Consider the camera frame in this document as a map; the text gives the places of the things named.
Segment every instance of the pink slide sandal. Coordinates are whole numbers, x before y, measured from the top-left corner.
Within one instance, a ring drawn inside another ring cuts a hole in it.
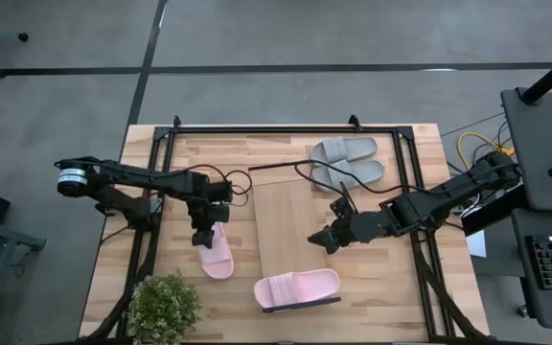
[[[339,297],[327,297],[339,289],[340,280],[332,269],[289,272],[257,282],[255,299],[264,312],[284,311],[338,302]]]
[[[225,237],[222,223],[217,221],[212,226],[215,235],[212,237],[212,249],[205,245],[197,247],[201,268],[210,278],[223,280],[234,273],[234,259],[231,256],[231,248]]]

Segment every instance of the wooden board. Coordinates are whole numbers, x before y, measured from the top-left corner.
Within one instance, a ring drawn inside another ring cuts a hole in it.
[[[449,179],[440,134],[436,125],[414,125],[423,178],[427,187]],[[131,126],[123,151],[122,162],[146,167],[154,126]],[[371,185],[386,189],[400,184],[393,139],[388,134],[371,135],[379,150],[369,159],[378,159],[385,167],[384,178]],[[260,164],[307,159],[313,145],[327,139],[321,134],[193,134],[176,135],[171,170],[207,163],[224,172],[247,171]],[[414,181],[408,149],[404,147],[409,180]],[[300,167],[305,173],[310,167]],[[200,169],[218,180],[217,173]],[[235,184],[245,188],[243,175],[232,174]],[[301,177],[292,168],[253,172],[254,185],[296,181]],[[140,191],[121,187],[138,196]],[[325,194],[311,187],[312,202],[318,228],[331,223],[334,215],[329,204],[336,195]],[[376,210],[378,204],[397,196],[400,191],[373,195],[353,189],[352,197],[359,211]],[[243,203],[237,196],[236,203]],[[202,320],[188,334],[188,341],[422,341],[426,340],[425,323],[417,287],[417,276],[410,239],[386,238],[369,244],[354,244],[326,256],[326,266],[340,277],[341,302],[312,309],[263,314],[253,296],[254,284],[263,277],[260,261],[254,196],[249,195],[244,207],[232,207],[225,231],[235,261],[234,276],[224,282],[205,276],[196,250],[191,246],[193,231],[183,202],[167,198],[164,221],[157,252],[155,274],[168,274],[179,269],[188,282],[197,286],[202,303]],[[108,220],[103,235],[125,225],[119,217]],[[120,297],[125,284],[128,258],[133,239],[125,231],[108,240],[100,249],[89,291],[80,335],[90,334],[102,322]],[[472,261],[463,233],[443,227],[436,234],[447,289],[463,313],[480,331],[488,327],[473,273]],[[440,325],[437,300],[432,299],[436,324]]]
[[[253,188],[253,196],[263,276],[325,268],[325,251],[307,241],[321,229],[311,184],[306,180],[264,184]]]

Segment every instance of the slipper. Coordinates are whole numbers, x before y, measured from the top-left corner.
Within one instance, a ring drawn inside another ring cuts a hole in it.
[[[352,173],[365,185],[374,183],[384,176],[384,166],[379,161],[349,163],[345,160],[341,160],[339,162],[332,163],[331,165],[334,168],[338,168],[346,173]],[[340,192],[342,192],[340,181],[344,182],[344,186],[346,186],[346,188],[353,188],[359,185],[351,176],[337,172],[328,167],[314,168],[311,175],[314,180],[334,187]],[[316,185],[316,187],[320,188],[324,192],[333,192],[320,185]]]
[[[227,279],[234,273],[234,259],[231,256],[231,248],[225,237],[225,231],[220,221],[212,226],[215,235],[212,237],[212,249],[205,245],[199,245],[199,261],[206,274],[214,279]]]
[[[310,151],[310,159],[324,163],[349,162],[366,158],[378,150],[373,138],[332,138],[322,141]]]
[[[332,269],[289,272],[257,282],[255,299],[263,308],[274,308],[320,300],[339,289],[340,280]]]

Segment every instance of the white paper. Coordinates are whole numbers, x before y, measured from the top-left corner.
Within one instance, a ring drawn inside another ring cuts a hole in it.
[[[487,247],[485,246],[485,230],[469,235],[466,237],[468,250],[473,256],[487,258]]]

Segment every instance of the black floor strip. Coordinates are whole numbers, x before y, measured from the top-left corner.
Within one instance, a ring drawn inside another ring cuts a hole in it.
[[[141,71],[140,67],[12,68],[1,70],[6,76],[134,75]]]
[[[154,14],[154,19],[152,20],[152,29],[150,30],[149,44],[147,45],[146,52],[144,53],[142,71],[140,72],[138,84],[135,87],[135,93],[133,94],[133,102],[131,103],[129,117],[126,119],[126,124],[128,126],[137,124],[138,118],[140,117],[140,109],[142,107],[142,101],[144,100],[146,84],[149,81],[150,67],[152,66],[152,60],[154,59],[154,51],[156,50],[157,41],[159,40],[161,23],[163,21],[163,15],[165,14],[167,4],[168,0],[159,0],[157,11]]]
[[[151,67],[151,74],[250,74],[318,72],[405,72],[427,70],[492,71],[551,69],[552,62],[488,63],[385,63],[385,64],[285,64]]]

